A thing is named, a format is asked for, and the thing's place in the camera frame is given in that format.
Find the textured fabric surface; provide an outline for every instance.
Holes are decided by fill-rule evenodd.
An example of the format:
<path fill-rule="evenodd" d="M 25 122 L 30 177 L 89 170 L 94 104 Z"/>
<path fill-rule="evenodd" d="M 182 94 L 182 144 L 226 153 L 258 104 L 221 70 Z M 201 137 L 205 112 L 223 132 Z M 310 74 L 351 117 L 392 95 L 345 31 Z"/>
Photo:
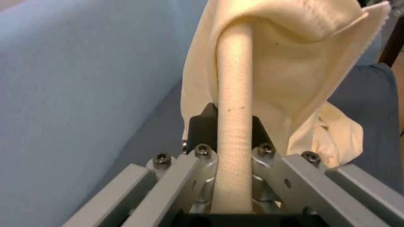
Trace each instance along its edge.
<path fill-rule="evenodd" d="M 211 212 L 221 212 L 232 201 L 232 213 L 252 211 L 251 27 L 237 24 L 225 30 L 217 47 L 219 81 L 218 155 Z"/>
<path fill-rule="evenodd" d="M 250 93 L 245 91 L 250 80 L 245 78 L 253 78 L 252 114 L 261 119 L 278 152 L 285 155 L 290 135 L 338 86 L 376 36 L 389 9 L 384 2 L 362 10 L 354 0 L 208 1 L 184 66 L 181 110 L 187 128 L 189 118 L 207 103 L 219 107 L 218 153 L 223 150 L 224 154 L 220 154 L 212 211 L 239 212 L 237 207 L 245 206 L 244 212 L 251 212 L 251 201 L 228 204 L 251 197 L 251 191 L 244 190 L 251 187 L 246 177 L 250 168 L 238 168 L 231 161 L 231 150 L 241 166 L 250 161 L 251 136 L 246 134 L 249 125 L 245 121 L 251 116 Z M 240 46 L 246 34 L 230 32 L 235 27 L 251 29 L 251 49 Z M 221 146 L 221 141 L 245 146 L 235 149 L 230 143 Z"/>
<path fill-rule="evenodd" d="M 328 168 L 333 168 L 361 154 L 362 143 L 362 127 L 326 102 L 292 134 L 286 155 L 311 150 Z"/>

